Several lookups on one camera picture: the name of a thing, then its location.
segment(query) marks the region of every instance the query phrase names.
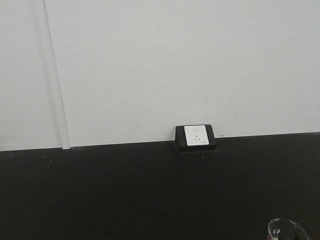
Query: black surface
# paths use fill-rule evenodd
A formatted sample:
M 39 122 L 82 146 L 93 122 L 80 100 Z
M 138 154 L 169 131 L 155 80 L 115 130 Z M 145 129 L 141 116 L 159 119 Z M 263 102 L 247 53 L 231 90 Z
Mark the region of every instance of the black surface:
M 175 144 L 177 146 L 177 150 L 180 153 L 216 150 L 216 139 L 215 139 L 212 126 L 210 124 L 206 124 L 204 126 L 205 126 L 209 144 L 197 145 L 197 146 L 188 146 L 187 139 L 186 139 L 185 126 L 176 126 L 175 127 Z
M 264 240 L 283 217 L 320 239 L 320 135 L 0 152 L 0 239 Z

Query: electrical outlet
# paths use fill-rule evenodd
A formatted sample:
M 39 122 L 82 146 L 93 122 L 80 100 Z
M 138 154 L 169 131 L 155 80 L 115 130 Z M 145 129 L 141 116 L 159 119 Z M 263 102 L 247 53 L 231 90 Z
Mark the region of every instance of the electrical outlet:
M 184 126 L 187 146 L 209 145 L 205 125 Z

